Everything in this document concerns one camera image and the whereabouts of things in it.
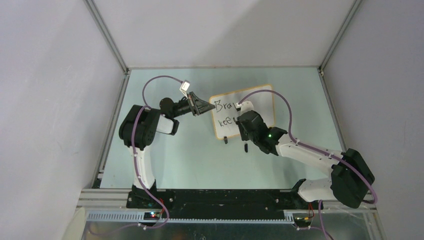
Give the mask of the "yellow framed whiteboard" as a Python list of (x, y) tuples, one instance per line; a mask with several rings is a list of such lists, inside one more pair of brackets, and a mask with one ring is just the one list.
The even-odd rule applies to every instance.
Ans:
[(272, 93), (263, 92), (272, 89), (271, 84), (264, 84), (210, 97), (209, 103), (215, 106), (211, 114), (216, 138), (222, 140), (224, 137), (231, 138), (240, 134), (236, 125), (239, 115), (236, 106), (245, 96), (259, 90), (262, 92), (253, 94), (246, 100), (252, 103), (253, 110), (261, 115), (268, 127), (274, 126), (276, 123), (274, 97)]

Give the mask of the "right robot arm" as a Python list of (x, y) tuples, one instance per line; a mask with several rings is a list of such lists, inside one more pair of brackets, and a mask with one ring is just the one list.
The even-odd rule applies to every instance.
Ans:
[(355, 149), (330, 152), (291, 139), (289, 133), (278, 127), (267, 127), (260, 114), (254, 110), (236, 119), (242, 140), (253, 142), (263, 153), (290, 158), (313, 167), (325, 178), (299, 180), (292, 188), (291, 204), (304, 209), (315, 201), (339, 201), (357, 209), (365, 203), (375, 177), (362, 155)]

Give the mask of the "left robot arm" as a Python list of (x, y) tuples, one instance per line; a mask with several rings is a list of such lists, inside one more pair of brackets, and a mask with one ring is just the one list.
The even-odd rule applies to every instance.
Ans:
[(156, 184), (153, 173), (150, 145), (157, 133), (174, 136), (182, 115), (197, 117), (215, 109), (215, 106), (189, 92), (177, 102), (165, 97), (159, 103), (159, 109), (148, 105), (134, 104), (118, 131), (119, 138), (130, 151), (133, 158), (135, 177), (133, 187), (142, 189), (138, 201), (145, 208), (153, 208), (158, 202), (158, 194), (152, 191)]

